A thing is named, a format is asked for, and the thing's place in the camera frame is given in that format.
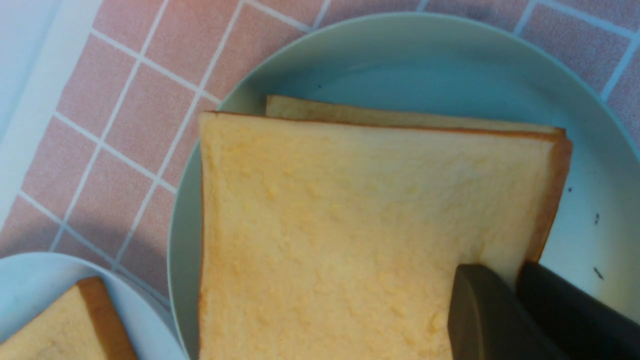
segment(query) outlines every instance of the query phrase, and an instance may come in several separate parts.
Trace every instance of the bread crust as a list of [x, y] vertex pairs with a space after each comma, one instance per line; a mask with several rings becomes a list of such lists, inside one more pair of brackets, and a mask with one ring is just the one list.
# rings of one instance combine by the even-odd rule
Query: bread crust
[[76, 283], [86, 308], [91, 316], [93, 328], [109, 360], [137, 360], [118, 312], [109, 298], [104, 281], [99, 276], [87, 277]]

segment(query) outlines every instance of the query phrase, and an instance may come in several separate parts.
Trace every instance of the white surface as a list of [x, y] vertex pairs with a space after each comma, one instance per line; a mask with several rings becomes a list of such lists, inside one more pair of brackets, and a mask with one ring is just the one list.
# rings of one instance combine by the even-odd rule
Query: white surface
[[0, 261], [0, 343], [76, 281], [94, 275], [104, 280], [140, 360], [184, 359], [168, 326], [169, 314], [144, 291], [87, 261], [46, 252]]
[[6, 0], [0, 5], [0, 143], [60, 0]]
[[[0, 45], [10, 45], [5, 36], [25, 41], [24, 53], [15, 58], [5, 56], [10, 50], [0, 47], [0, 71], [14, 62], [25, 61], [8, 78], [0, 72], [0, 134], [6, 126], [0, 141], [0, 229], [76, 67], [101, 3], [102, 0], [9, 0], [0, 4], [0, 33], [6, 34]], [[11, 9], [9, 14], [5, 13], [7, 9]], [[55, 14], [48, 26], [50, 12]], [[16, 20], [21, 25], [17, 28], [11, 28], [12, 22], [3, 23], [12, 14], [19, 16]], [[30, 22], [40, 23], [30, 28]], [[30, 56], [37, 57], [35, 62], [28, 61]], [[5, 111], [11, 111], [2, 107], [5, 101], [15, 104], [13, 113], [7, 115], [8, 123], [2, 117]]]

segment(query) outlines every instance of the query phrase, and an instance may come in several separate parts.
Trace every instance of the bread slice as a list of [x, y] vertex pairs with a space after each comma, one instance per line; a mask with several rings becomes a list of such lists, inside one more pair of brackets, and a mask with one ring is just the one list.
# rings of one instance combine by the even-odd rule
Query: bread slice
[[78, 281], [0, 345], [2, 360], [135, 360], [100, 277]]
[[200, 116], [200, 359], [447, 359], [456, 266], [537, 260], [558, 134]]
[[267, 96], [266, 115], [283, 119], [321, 120], [355, 125], [447, 127], [564, 135], [564, 129], [540, 124], [367, 109], [282, 95]]

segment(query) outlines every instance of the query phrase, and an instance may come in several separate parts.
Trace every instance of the tile grout line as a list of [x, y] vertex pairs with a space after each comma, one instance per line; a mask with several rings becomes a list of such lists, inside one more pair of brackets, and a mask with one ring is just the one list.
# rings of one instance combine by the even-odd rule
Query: tile grout line
[[[47, 208], [45, 208], [41, 203], [37, 202], [34, 198], [30, 197], [29, 195], [27, 195], [25, 192], [23, 192], [22, 190], [18, 193], [18, 196], [22, 197], [26, 202], [30, 203], [33, 207], [35, 207], [37, 210], [39, 210], [40, 212], [42, 212], [43, 214], [47, 215], [53, 222], [55, 222], [56, 224], [58, 224], [60, 227], [63, 227], [63, 230], [66, 230], [69, 232], [69, 234], [71, 234], [71, 236], [73, 236], [79, 243], [81, 243], [82, 245], [86, 246], [87, 248], [89, 248], [91, 251], [93, 251], [94, 253], [96, 253], [96, 255], [100, 256], [104, 261], [106, 261], [107, 263], [109, 263], [110, 265], [113, 264], [113, 259], [111, 259], [110, 256], [108, 256], [107, 254], [105, 254], [102, 250], [100, 250], [98, 247], [96, 247], [94, 244], [92, 244], [91, 242], [89, 242], [87, 239], [85, 239], [82, 235], [80, 235], [77, 231], [73, 230], [69, 225], [65, 224], [62, 220], [60, 220], [56, 215], [54, 215], [52, 212], [50, 212]], [[140, 279], [139, 277], [135, 276], [133, 273], [131, 273], [130, 271], [128, 271], [126, 268], [124, 268], [122, 265], [118, 265], [117, 266], [117, 270], [121, 271], [123, 274], [125, 274], [128, 278], [130, 278], [130, 280], [138, 285], [140, 288], [143, 288], [145, 291], [149, 292], [156, 300], [158, 300], [160, 303], [162, 303], [163, 305], [165, 305], [166, 307], [170, 307], [170, 302], [169, 300], [162, 294], [160, 294], [156, 289], [154, 289], [153, 287], [151, 287], [151, 285], [147, 284], [144, 280]]]
[[624, 37], [627, 39], [633, 39], [633, 37], [635, 36], [635, 33], [632, 30], [625, 29], [622, 26], [613, 24], [612, 22], [600, 19], [588, 13], [574, 9], [571, 6], [560, 4], [556, 0], [534, 0], [534, 1], [536, 1], [539, 4], [545, 5], [551, 9], [554, 9], [558, 12], [561, 12], [565, 15], [570, 15], [572, 17], [575, 17], [576, 19], [587, 22], [590, 25], [593, 25], [598, 28], [607, 30], [611, 33], [620, 35], [621, 37]]
[[320, 28], [320, 24], [322, 24], [322, 20], [324, 19], [324, 16], [326, 15], [326, 11], [329, 9], [330, 5], [331, 5], [331, 0], [323, 1], [322, 6], [320, 7], [320, 11], [318, 12], [318, 16], [314, 21], [314, 25], [311, 27], [313, 30], [318, 30]]
[[631, 40], [631, 42], [627, 46], [627, 50], [625, 50], [625, 53], [622, 55], [622, 58], [620, 58], [620, 61], [616, 65], [616, 68], [611, 73], [611, 77], [609, 78], [604, 88], [602, 89], [602, 92], [600, 93], [600, 97], [604, 102], [607, 102], [607, 100], [609, 100], [609, 96], [611, 95], [613, 90], [616, 88], [618, 81], [620, 80], [620, 78], [622, 77], [622, 74], [624, 74], [625, 70], [627, 69], [629, 63], [631, 62], [631, 59], [633, 59], [634, 54], [638, 49], [639, 43], [640, 43], [640, 30], [636, 33], [636, 36], [633, 38], [633, 40]]
[[[205, 71], [204, 75], [202, 76], [202, 79], [200, 80], [200, 84], [198, 85], [198, 91], [196, 91], [196, 94], [194, 95], [193, 99], [191, 100], [191, 104], [189, 105], [189, 109], [187, 110], [186, 115], [184, 116], [184, 119], [182, 120], [182, 123], [180, 124], [180, 128], [178, 128], [178, 132], [175, 134], [174, 138], [173, 138], [173, 142], [171, 144], [171, 146], [169, 147], [169, 150], [167, 151], [166, 155], [164, 156], [164, 160], [162, 165], [160, 166], [160, 169], [158, 170], [157, 176], [158, 178], [160, 178], [167, 166], [167, 164], [169, 163], [169, 160], [171, 159], [171, 156], [173, 155], [173, 152], [175, 151], [175, 148], [178, 144], [178, 142], [180, 141], [180, 137], [182, 137], [182, 134], [185, 130], [185, 128], [187, 127], [189, 120], [193, 114], [193, 112], [195, 111], [196, 105], [198, 104], [198, 100], [200, 100], [200, 96], [202, 95], [203, 91], [204, 91], [204, 87], [207, 84], [207, 81], [209, 80], [209, 76], [211, 76], [211, 73], [213, 72], [213, 68], [216, 65], [216, 62], [218, 61], [218, 58], [220, 58], [220, 54], [222, 53], [222, 50], [224, 49], [224, 47], [227, 44], [227, 40], [231, 34], [231, 31], [236, 23], [237, 18], [240, 16], [240, 11], [242, 9], [244, 5], [244, 0], [239, 0], [238, 4], [236, 6], [236, 9], [233, 12], [233, 15], [231, 15], [231, 19], [229, 20], [229, 23], [227, 24], [227, 28], [225, 29], [224, 34], [222, 34], [222, 37], [220, 39], [220, 44], [218, 44], [218, 48], [216, 49], [216, 52], [213, 54], [213, 57], [211, 58], [211, 62], [209, 63], [209, 66], [207, 67], [207, 70]], [[151, 184], [151, 187], [149, 188], [147, 194], [145, 195], [145, 198], [142, 200], [142, 203], [140, 204], [140, 208], [138, 209], [138, 213], [136, 214], [136, 218], [134, 219], [134, 222], [131, 226], [131, 229], [129, 230], [129, 232], [127, 233], [127, 237], [125, 239], [125, 241], [122, 243], [122, 245], [120, 246], [120, 250], [118, 251], [118, 254], [116, 255], [116, 259], [115, 259], [115, 263], [114, 266], [112, 267], [112, 270], [115, 269], [116, 266], [120, 265], [120, 260], [122, 260], [122, 256], [124, 254], [124, 252], [127, 250], [127, 247], [129, 246], [130, 242], [131, 242], [131, 238], [133, 237], [133, 234], [135, 233], [136, 229], [138, 228], [138, 224], [140, 223], [140, 219], [142, 218], [142, 215], [144, 214], [145, 210], [147, 209], [147, 206], [149, 204], [149, 201], [151, 200], [151, 196], [153, 195], [153, 192], [156, 190], [157, 187], [157, 182], [154, 181]]]
[[420, 0], [420, 3], [418, 4], [418, 7], [415, 9], [416, 12], [423, 12], [424, 9], [427, 7], [427, 3], [429, 2], [429, 0]]
[[[80, 134], [84, 135], [85, 137], [89, 138], [89, 140], [91, 140], [91, 141], [95, 142], [97, 145], [101, 146], [104, 150], [109, 152], [111, 155], [113, 155], [116, 158], [124, 161], [127, 165], [129, 165], [130, 167], [134, 168], [139, 173], [142, 173], [144, 176], [147, 176], [151, 180], [155, 180], [157, 178], [157, 176], [153, 172], [147, 170], [145, 167], [143, 167], [139, 163], [135, 162], [134, 160], [129, 159], [126, 155], [122, 154], [120, 151], [117, 151], [111, 145], [100, 141], [98, 136], [95, 136], [94, 134], [91, 134], [88, 130], [82, 128], [80, 125], [78, 125], [75, 122], [71, 121], [69, 118], [67, 118], [66, 116], [62, 115], [58, 111], [54, 111], [53, 115], [56, 118], [58, 118], [60, 121], [62, 121], [62, 123], [66, 124], [67, 126], [71, 127], [73, 130], [76, 130], [78, 133], [80, 133]], [[165, 180], [162, 180], [162, 179], [157, 179], [157, 180], [167, 190], [169, 190], [170, 192], [175, 194], [176, 189], [175, 189], [175, 187], [173, 185], [167, 183]]]
[[308, 25], [303, 24], [302, 22], [293, 19], [292, 17], [288, 17], [266, 5], [260, 4], [255, 0], [243, 0], [247, 5], [250, 5], [260, 11], [262, 11], [263, 13], [266, 13], [268, 15], [273, 16], [274, 18], [284, 22], [285, 24], [289, 24], [291, 26], [293, 26], [294, 28], [300, 30], [300, 31], [304, 31], [306, 33], [310, 33], [313, 31], [312, 28], [310, 28]]
[[538, 0], [529, 0], [527, 7], [524, 8], [522, 15], [520, 16], [520, 20], [516, 24], [515, 28], [513, 28], [513, 34], [517, 37], [520, 37], [522, 29], [524, 29], [525, 25], [529, 22], [531, 18], [531, 13], [533, 12], [533, 8], [538, 4]]
[[[166, 5], [168, 4], [169, 0], [164, 0], [162, 5], [160, 6], [160, 9], [158, 10], [158, 13], [156, 14], [156, 18], [154, 19], [153, 25], [151, 27], [151, 30], [149, 31], [149, 34], [147, 35], [147, 38], [145, 39], [145, 43], [142, 46], [142, 50], [141, 50], [141, 54], [144, 54], [144, 52], [147, 50], [147, 48], [149, 47], [149, 44], [151, 43], [151, 39], [153, 37], [153, 34], [157, 28], [158, 23], [160, 22], [160, 18], [162, 17], [162, 14], [164, 13], [164, 9], [166, 8]], [[109, 120], [107, 121], [106, 127], [104, 128], [104, 130], [102, 131], [102, 135], [100, 136], [100, 140], [101, 142], [104, 143], [104, 140], [107, 137], [107, 134], [109, 133], [109, 130], [111, 129], [111, 126], [113, 125], [113, 122], [116, 118], [116, 116], [118, 115], [118, 112], [120, 111], [120, 107], [122, 106], [122, 103], [124, 102], [124, 98], [127, 95], [127, 92], [129, 91], [129, 87], [131, 86], [131, 83], [133, 82], [133, 79], [136, 77], [136, 73], [138, 72], [138, 69], [140, 68], [140, 60], [136, 60], [136, 63], [133, 65], [133, 68], [131, 69], [131, 72], [129, 73], [129, 77], [127, 78], [127, 81], [124, 84], [124, 87], [122, 88], [122, 91], [120, 92], [120, 95], [118, 96], [118, 100], [113, 108], [113, 111], [111, 112], [111, 115], [109, 116]], [[86, 184], [86, 180], [89, 177], [89, 173], [91, 172], [91, 169], [93, 168], [93, 164], [95, 163], [95, 160], [98, 157], [98, 153], [100, 152], [100, 150], [102, 149], [102, 147], [100, 146], [100, 144], [98, 143], [98, 145], [95, 147], [95, 150], [93, 151], [93, 154], [91, 156], [91, 159], [89, 160], [89, 163], [86, 166], [86, 169], [84, 170], [82, 177], [80, 178], [80, 183], [78, 184], [78, 187], [76, 188], [76, 192], [74, 193], [74, 196], [71, 199], [71, 203], [69, 204], [69, 207], [67, 208], [67, 211], [65, 212], [65, 217], [64, 219], [62, 219], [62, 221], [66, 224], [69, 220], [69, 217], [71, 216], [71, 212], [73, 212], [73, 209], [76, 206], [76, 203], [78, 201], [78, 198], [80, 198], [80, 193], [82, 192], [84, 185]], [[49, 249], [49, 251], [54, 251], [56, 249], [56, 246], [58, 246], [58, 242], [60, 242], [60, 238], [62, 237], [62, 227], [60, 227], [60, 229], [58, 230], [58, 233], [56, 234], [55, 239], [53, 240], [53, 243], [51, 244], [51, 248]]]
[[[152, 60], [150, 60], [149, 58], [144, 57], [143, 55], [141, 55], [140, 53], [138, 53], [135, 50], [129, 49], [127, 46], [121, 44], [120, 42], [118, 42], [117, 40], [114, 40], [110, 37], [108, 37], [107, 35], [101, 33], [100, 31], [97, 31], [96, 29], [92, 29], [92, 34], [99, 38], [100, 40], [106, 42], [107, 44], [115, 47], [116, 49], [122, 51], [123, 53], [133, 57], [136, 60], [139, 60], [140, 62], [144, 63], [145, 65], [148, 65], [151, 69], [154, 69], [156, 71], [158, 71], [159, 73], [161, 73], [162, 75], [165, 75], [166, 77], [170, 78], [171, 80], [174, 80], [176, 83], [184, 86], [185, 88], [197, 92], [198, 91], [198, 87], [194, 84], [192, 84], [191, 82], [189, 82], [187, 79], [183, 78], [182, 76], [179, 76], [173, 72], [171, 72], [170, 70], [162, 67], [161, 65], [153, 62]], [[202, 91], [202, 96], [206, 97], [207, 99], [211, 100], [212, 102], [215, 103], [221, 103], [222, 101], [209, 94], [208, 92]]]

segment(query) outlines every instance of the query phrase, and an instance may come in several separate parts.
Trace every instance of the pink tile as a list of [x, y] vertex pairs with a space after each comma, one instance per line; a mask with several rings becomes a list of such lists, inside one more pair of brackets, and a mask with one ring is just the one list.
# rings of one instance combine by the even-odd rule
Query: pink tile
[[150, 186], [151, 179], [100, 151], [68, 224], [115, 258]]
[[321, 25], [372, 13], [412, 12], [419, 3], [419, 0], [332, 0]]
[[223, 99], [262, 60], [302, 35], [302, 31], [244, 6], [213, 68], [207, 91]]
[[198, 104], [196, 106], [193, 115], [189, 119], [189, 124], [187, 128], [185, 128], [182, 133], [182, 137], [180, 138], [180, 142], [175, 147], [173, 151], [173, 156], [171, 156], [171, 160], [169, 164], [167, 164], [166, 169], [164, 170], [163, 179], [168, 183], [174, 186], [178, 186], [180, 183], [180, 178], [182, 177], [182, 171], [184, 167], [187, 165], [187, 160], [191, 155], [191, 151], [193, 150], [193, 146], [196, 144], [198, 140], [198, 114], [203, 111], [211, 111], [215, 110], [217, 105], [213, 102], [200, 98]]
[[0, 258], [21, 252], [48, 251], [58, 225], [22, 197], [16, 197], [0, 231]]
[[106, 142], [146, 169], [157, 172], [194, 93], [140, 65]]
[[162, 0], [103, 0], [93, 28], [140, 51], [161, 4]]
[[199, 85], [238, 0], [170, 1], [146, 53]]
[[102, 135], [134, 59], [93, 35], [89, 36], [58, 111], [96, 136]]
[[173, 194], [158, 186], [120, 264], [164, 296], [169, 296], [166, 249]]
[[597, 92], [629, 45], [626, 38], [540, 4], [521, 36], [567, 64]]
[[259, 0], [262, 4], [304, 24], [313, 26], [324, 0]]
[[640, 27], [640, 1], [638, 0], [558, 0], [572, 8], [610, 21], [633, 31]]
[[513, 31], [529, 0], [429, 0], [426, 11], [457, 15]]
[[640, 51], [636, 50], [631, 62], [609, 96], [609, 105], [620, 117], [640, 147]]
[[94, 142], [53, 117], [24, 178], [22, 191], [58, 218], [64, 218], [94, 150]]
[[106, 269], [111, 268], [111, 265], [105, 259], [96, 254], [93, 250], [89, 249], [85, 244], [76, 240], [66, 231], [62, 233], [62, 237], [60, 238], [55, 251], [60, 254], [71, 255], [87, 260]]

